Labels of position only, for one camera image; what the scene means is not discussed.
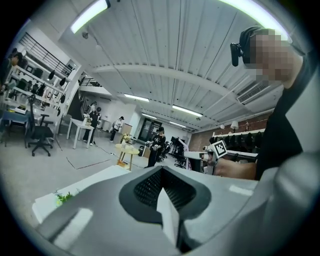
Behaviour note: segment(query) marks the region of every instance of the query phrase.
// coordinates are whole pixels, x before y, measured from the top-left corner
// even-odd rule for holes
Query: brick wall
[[[238,123],[239,129],[235,130],[236,133],[241,133],[246,131],[246,122],[249,122],[249,131],[259,130],[266,128],[267,120],[272,113],[262,114],[257,117],[241,121]],[[212,137],[212,134],[215,132],[215,135],[228,134],[229,132],[234,132],[230,128],[230,125],[227,125],[224,129],[212,129],[206,130],[203,132],[193,133],[189,143],[190,151],[203,151],[203,146],[209,146],[209,139]]]

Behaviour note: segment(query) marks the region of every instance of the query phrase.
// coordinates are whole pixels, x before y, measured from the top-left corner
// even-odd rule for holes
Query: black shirt
[[[100,113],[97,111],[92,111],[90,113],[90,117],[92,118],[91,120],[91,126],[96,128],[98,123],[99,123],[99,117],[100,117]]]
[[[286,159],[303,151],[286,113],[310,82],[316,69],[316,57],[317,53],[314,52],[303,57],[301,70],[293,85],[283,90],[282,96],[267,121],[261,150],[257,156],[256,180],[260,180],[266,169],[279,167]]]
[[[165,146],[166,136],[164,135],[160,136],[160,134],[157,134],[152,138],[152,141],[153,141],[152,147],[155,145],[159,145],[161,146],[161,148],[159,148],[158,150],[162,151]]]

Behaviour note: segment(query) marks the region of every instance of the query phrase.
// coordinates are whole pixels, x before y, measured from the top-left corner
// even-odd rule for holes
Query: doorway
[[[145,118],[138,139],[143,142],[151,141],[161,125],[162,122]]]

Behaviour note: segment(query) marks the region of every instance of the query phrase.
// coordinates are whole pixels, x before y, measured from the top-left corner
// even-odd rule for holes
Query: ceiling
[[[92,0],[69,0],[77,13]],[[212,125],[272,109],[281,87],[271,86],[241,104],[240,93],[254,81],[243,64],[231,64],[230,43],[257,23],[218,0],[110,0],[111,8],[61,42],[86,61],[91,74],[112,96],[136,101],[142,113],[200,131]],[[89,32],[89,38],[82,32]],[[202,113],[196,116],[172,105]]]

